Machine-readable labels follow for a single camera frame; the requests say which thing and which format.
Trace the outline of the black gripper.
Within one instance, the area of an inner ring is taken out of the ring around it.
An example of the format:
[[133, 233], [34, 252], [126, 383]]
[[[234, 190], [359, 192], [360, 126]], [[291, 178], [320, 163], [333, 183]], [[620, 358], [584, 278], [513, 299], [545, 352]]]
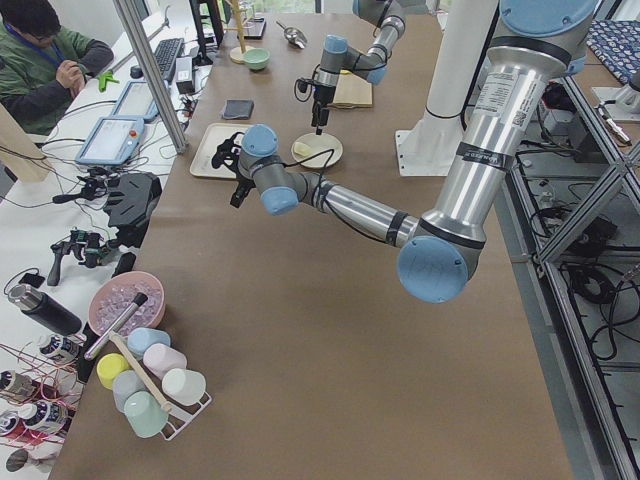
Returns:
[[249, 173], [243, 173], [240, 169], [235, 169], [234, 174], [238, 185], [231, 196], [230, 204], [235, 208], [240, 208], [249, 193], [256, 187], [256, 184]]
[[312, 122], [314, 133], [320, 136], [320, 128], [327, 125], [329, 118], [329, 104], [331, 103], [331, 87], [316, 85], [313, 93]]

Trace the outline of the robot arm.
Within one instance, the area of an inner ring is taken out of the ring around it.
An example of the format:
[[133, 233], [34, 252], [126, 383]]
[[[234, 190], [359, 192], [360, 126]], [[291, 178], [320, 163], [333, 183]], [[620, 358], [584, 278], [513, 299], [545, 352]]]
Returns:
[[323, 133], [329, 119], [329, 105], [334, 102], [342, 70], [377, 85], [386, 74], [387, 63], [396, 42], [406, 30], [407, 14], [425, 14], [433, 9], [431, 1], [354, 1], [352, 11], [373, 25], [378, 33], [366, 52], [338, 35], [327, 35], [317, 70], [306, 82], [313, 87], [311, 126]]
[[488, 48], [490, 68], [433, 209], [420, 217], [331, 182], [288, 172], [267, 125], [244, 134], [235, 163], [239, 205], [251, 189], [282, 215], [307, 203], [396, 246], [397, 272], [414, 297], [441, 303], [473, 276], [486, 242], [484, 221], [547, 83], [578, 72], [595, 5], [591, 1], [503, 1]]

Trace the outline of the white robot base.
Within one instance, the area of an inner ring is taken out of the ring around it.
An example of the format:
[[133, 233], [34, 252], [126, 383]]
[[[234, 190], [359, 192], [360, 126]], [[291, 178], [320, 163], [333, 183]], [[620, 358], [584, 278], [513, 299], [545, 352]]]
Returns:
[[462, 140], [465, 111], [476, 68], [498, 13], [496, 1], [455, 1], [448, 14], [425, 113], [410, 130], [396, 132], [402, 176], [444, 176]]

